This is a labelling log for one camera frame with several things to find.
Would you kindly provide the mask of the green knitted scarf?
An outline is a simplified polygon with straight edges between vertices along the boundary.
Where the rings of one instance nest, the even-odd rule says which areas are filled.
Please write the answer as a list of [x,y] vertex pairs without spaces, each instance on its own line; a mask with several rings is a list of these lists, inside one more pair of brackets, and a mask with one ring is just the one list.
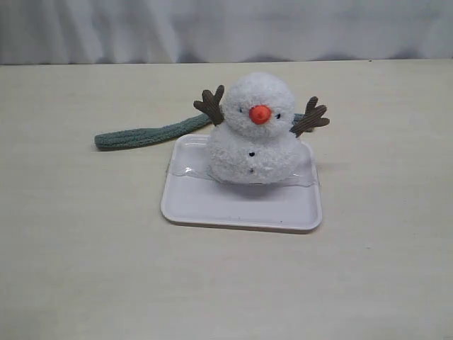
[[[227,118],[226,124],[232,130],[236,129],[237,133],[242,137],[248,137],[246,133],[250,131],[252,132],[251,140],[264,142],[266,140],[273,141],[287,135],[291,138],[296,138],[303,132],[317,127],[321,120],[322,118],[315,113],[294,114],[292,127],[284,128],[280,135],[272,135],[268,128],[255,127],[256,123],[251,120],[251,116],[247,112],[239,114],[238,123],[235,123],[231,118]],[[208,115],[201,114],[179,123],[159,128],[140,128],[96,135],[94,142],[99,150],[104,151],[146,147],[187,135],[211,122],[212,120]]]

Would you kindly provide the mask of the white plush snowman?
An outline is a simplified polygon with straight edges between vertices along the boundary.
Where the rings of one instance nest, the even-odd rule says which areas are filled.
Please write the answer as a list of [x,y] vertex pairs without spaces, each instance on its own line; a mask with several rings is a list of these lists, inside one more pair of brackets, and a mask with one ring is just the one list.
[[205,89],[195,109],[213,124],[207,141],[210,174],[235,184],[271,184],[288,179],[304,161],[299,137],[330,123],[327,107],[312,96],[300,120],[296,99],[275,75],[254,72],[229,89]]

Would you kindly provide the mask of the white plastic tray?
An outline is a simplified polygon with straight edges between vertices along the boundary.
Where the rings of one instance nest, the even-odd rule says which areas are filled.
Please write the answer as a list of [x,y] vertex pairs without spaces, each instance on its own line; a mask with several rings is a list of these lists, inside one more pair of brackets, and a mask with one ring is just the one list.
[[183,225],[310,232],[322,221],[314,153],[302,145],[302,164],[287,180],[270,185],[219,183],[207,173],[207,135],[178,138],[166,175],[161,213]]

